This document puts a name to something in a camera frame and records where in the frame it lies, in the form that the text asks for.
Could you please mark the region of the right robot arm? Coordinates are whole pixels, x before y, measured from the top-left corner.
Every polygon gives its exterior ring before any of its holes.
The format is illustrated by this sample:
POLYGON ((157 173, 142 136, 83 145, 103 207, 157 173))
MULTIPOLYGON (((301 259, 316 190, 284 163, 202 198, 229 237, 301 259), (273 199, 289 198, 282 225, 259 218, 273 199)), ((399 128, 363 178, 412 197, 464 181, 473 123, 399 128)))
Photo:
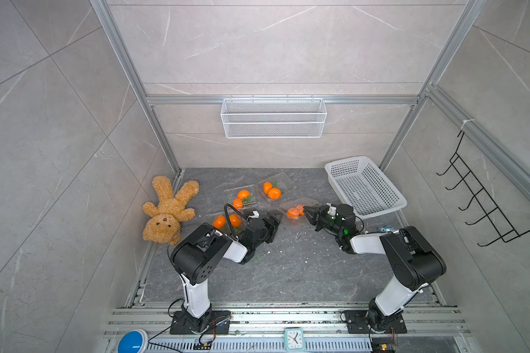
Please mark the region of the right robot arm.
POLYGON ((442 257, 414 226, 362 234, 356 226, 359 217, 349 204, 305 206, 302 213, 317 232, 333 235, 342 251, 387 257, 393 276, 369 303, 365 316, 369 332, 394 327, 406 305, 447 271, 442 257))

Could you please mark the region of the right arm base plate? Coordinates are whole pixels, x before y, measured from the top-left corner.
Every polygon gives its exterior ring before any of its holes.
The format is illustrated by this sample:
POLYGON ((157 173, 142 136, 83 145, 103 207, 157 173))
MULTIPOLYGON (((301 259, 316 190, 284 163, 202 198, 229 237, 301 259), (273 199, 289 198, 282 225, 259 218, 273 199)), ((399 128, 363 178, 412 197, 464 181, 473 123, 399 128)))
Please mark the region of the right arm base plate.
POLYGON ((345 310, 342 320, 350 334, 405 334, 406 325, 402 312, 385 316, 373 310, 345 310))

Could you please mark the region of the clear plastic container front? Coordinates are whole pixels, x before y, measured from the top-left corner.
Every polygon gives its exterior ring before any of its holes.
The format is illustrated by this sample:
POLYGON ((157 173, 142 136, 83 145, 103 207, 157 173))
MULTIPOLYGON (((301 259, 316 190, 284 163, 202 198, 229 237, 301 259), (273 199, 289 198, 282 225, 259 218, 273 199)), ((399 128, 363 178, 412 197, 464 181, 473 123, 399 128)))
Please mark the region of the clear plastic container front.
POLYGON ((279 210, 281 211, 281 213, 284 214, 285 217, 287 217, 288 220, 297 221, 302 218, 305 218, 305 206, 318 207, 321 206, 321 204, 316 199, 311 199, 309 197, 300 197, 297 199, 290 199, 289 201, 281 203, 279 206, 279 210))

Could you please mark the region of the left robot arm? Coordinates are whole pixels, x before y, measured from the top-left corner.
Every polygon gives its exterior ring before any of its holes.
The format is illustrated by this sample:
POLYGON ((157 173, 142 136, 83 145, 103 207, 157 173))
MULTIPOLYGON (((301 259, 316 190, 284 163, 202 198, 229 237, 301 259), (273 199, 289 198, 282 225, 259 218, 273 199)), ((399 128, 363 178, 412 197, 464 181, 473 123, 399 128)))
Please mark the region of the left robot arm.
POLYGON ((260 245, 272 243, 281 220, 276 211, 260 219, 250 217, 237 241, 203 223, 174 248, 169 260, 183 282, 185 317, 202 322, 209 318, 208 279, 219 262, 224 258, 240 264, 249 262, 260 245))

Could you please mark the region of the orange two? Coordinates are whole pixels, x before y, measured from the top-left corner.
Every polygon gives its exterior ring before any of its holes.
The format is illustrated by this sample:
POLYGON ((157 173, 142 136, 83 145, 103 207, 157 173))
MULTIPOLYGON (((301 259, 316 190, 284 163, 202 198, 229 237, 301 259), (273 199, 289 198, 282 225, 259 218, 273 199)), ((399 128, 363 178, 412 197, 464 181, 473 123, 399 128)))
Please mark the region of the orange two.
POLYGON ((300 218, 300 210, 296 207, 290 208, 286 212, 288 219, 296 220, 300 218))

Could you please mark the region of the clear plastic container back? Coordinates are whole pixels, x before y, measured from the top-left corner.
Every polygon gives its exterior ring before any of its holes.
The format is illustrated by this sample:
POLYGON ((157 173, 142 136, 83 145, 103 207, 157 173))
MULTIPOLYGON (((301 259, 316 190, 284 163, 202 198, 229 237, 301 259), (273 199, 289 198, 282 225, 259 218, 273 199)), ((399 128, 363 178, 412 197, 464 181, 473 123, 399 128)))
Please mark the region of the clear plastic container back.
POLYGON ((294 188, 295 183, 294 180, 291 179, 287 173, 281 172, 265 178, 264 180, 260 181, 256 186, 257 194, 261 198, 261 200, 264 200, 269 203, 274 203, 283 200, 285 195, 294 188), (263 192, 263 184, 265 182, 271 182, 273 188, 279 188, 282 192, 282 196, 279 199, 270 199, 263 192))

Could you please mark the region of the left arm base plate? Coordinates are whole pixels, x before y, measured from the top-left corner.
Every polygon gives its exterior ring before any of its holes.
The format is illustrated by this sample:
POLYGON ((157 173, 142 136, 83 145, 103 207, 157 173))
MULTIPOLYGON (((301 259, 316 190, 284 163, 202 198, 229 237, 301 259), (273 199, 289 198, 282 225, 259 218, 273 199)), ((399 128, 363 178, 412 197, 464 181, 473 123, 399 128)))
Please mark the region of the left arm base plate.
POLYGON ((194 318, 185 310, 175 311, 171 335, 212 334, 227 335, 229 333, 231 312, 228 310, 209 310, 201 318, 194 318))

